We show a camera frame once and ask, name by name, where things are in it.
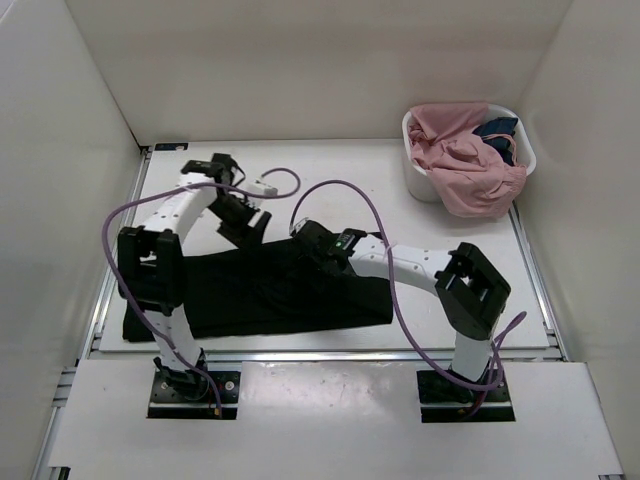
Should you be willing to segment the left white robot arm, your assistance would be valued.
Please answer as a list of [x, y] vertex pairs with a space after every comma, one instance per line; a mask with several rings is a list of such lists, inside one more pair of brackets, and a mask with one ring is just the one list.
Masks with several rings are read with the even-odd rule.
[[154, 363], [161, 378], [190, 401], [213, 394], [216, 388], [188, 322], [172, 318], [187, 296], [182, 242], [203, 212], [210, 211], [220, 221], [219, 234], [234, 246], [261, 243], [271, 215], [260, 204], [276, 197], [278, 190], [257, 179], [236, 195], [243, 177], [228, 154], [189, 160], [174, 193], [140, 225], [122, 228], [117, 237], [120, 294], [159, 347]]

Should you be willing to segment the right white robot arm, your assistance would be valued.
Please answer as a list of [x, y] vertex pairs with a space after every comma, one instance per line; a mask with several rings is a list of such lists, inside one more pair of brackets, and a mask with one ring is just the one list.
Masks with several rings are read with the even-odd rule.
[[[346, 229], [333, 234], [310, 219], [292, 225], [290, 236], [324, 273], [387, 280], [393, 312], [405, 338], [449, 382], [455, 396], [470, 400], [499, 386], [502, 373], [493, 337], [511, 287], [478, 247], [465, 242], [454, 250], [393, 246], [385, 232], [375, 235]], [[439, 300], [455, 331], [454, 356], [447, 370], [411, 334], [397, 298], [398, 283]]]

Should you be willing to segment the black trousers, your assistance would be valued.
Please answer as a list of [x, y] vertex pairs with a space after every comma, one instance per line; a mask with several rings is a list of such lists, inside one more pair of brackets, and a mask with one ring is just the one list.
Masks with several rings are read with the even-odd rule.
[[184, 309], [197, 339], [386, 325], [386, 279], [320, 271], [292, 239], [189, 256]]

